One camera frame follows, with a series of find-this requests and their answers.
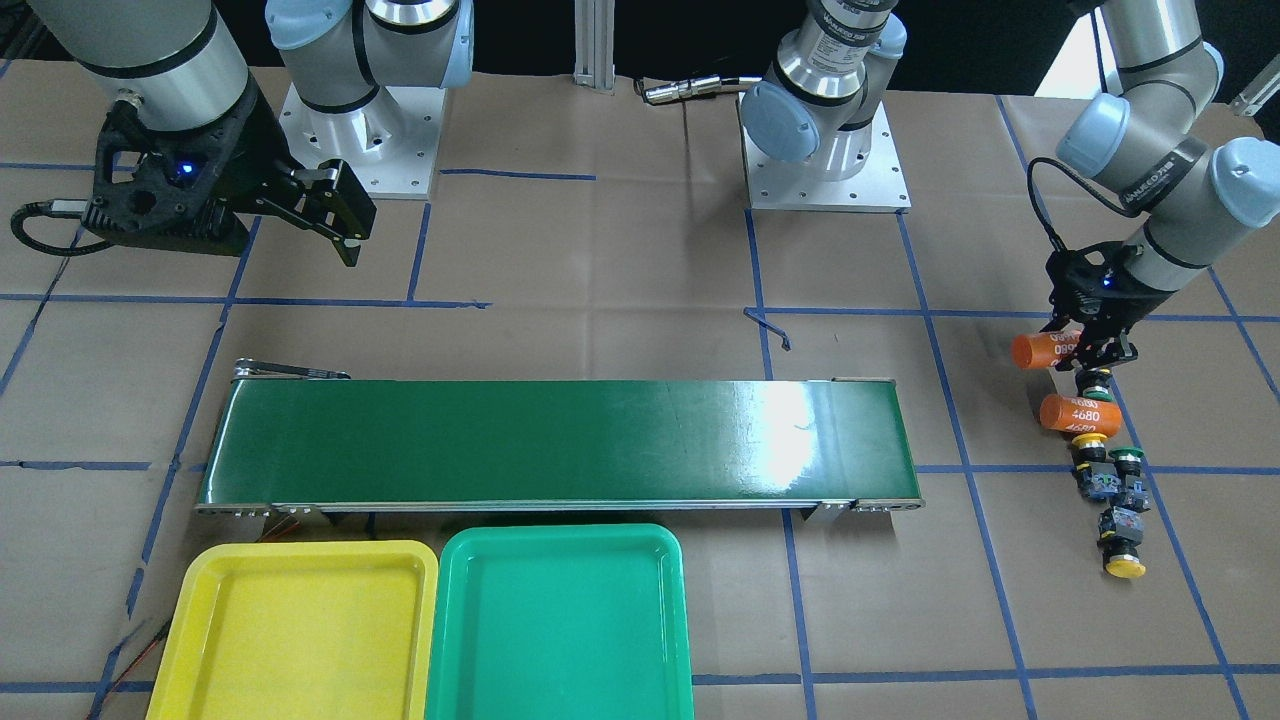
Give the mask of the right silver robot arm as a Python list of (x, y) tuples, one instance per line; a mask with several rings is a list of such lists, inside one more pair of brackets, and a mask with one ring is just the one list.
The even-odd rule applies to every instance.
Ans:
[(244, 214), (329, 240), (355, 266), (376, 199), (428, 195), (435, 101), (474, 68), (471, 1), (269, 1), (297, 104), (275, 113), (210, 1), (35, 1), (110, 105), (86, 199), (12, 214), (24, 246), (239, 256)]

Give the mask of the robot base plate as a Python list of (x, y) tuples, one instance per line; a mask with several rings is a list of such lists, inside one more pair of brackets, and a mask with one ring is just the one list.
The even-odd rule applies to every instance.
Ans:
[(289, 87), (279, 122), (306, 167), (342, 159), (372, 199), (426, 201), (436, 174), (448, 91), (389, 87), (342, 114), (307, 108)]
[(773, 159), (745, 129), (741, 138), (754, 210), (905, 213), (913, 206), (883, 105), (869, 126), (836, 133), (805, 161)]

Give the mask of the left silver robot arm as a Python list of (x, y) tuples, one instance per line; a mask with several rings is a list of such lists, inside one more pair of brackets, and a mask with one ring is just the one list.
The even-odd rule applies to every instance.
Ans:
[[(810, 1), (762, 81), (740, 99), (742, 136), (810, 181), (864, 169), (872, 123), (908, 33), (892, 1)], [(1252, 137), (1212, 147), (1190, 128), (1222, 76), (1192, 1), (1074, 1), (1100, 9), (1120, 94), (1097, 94), (1048, 165), (1143, 224), (1128, 240), (1069, 249), (1042, 208), (1052, 251), (1050, 322), (1014, 340), (1021, 368), (1093, 372), (1129, 363), (1129, 334), (1228, 250), (1277, 215), (1277, 145)]]

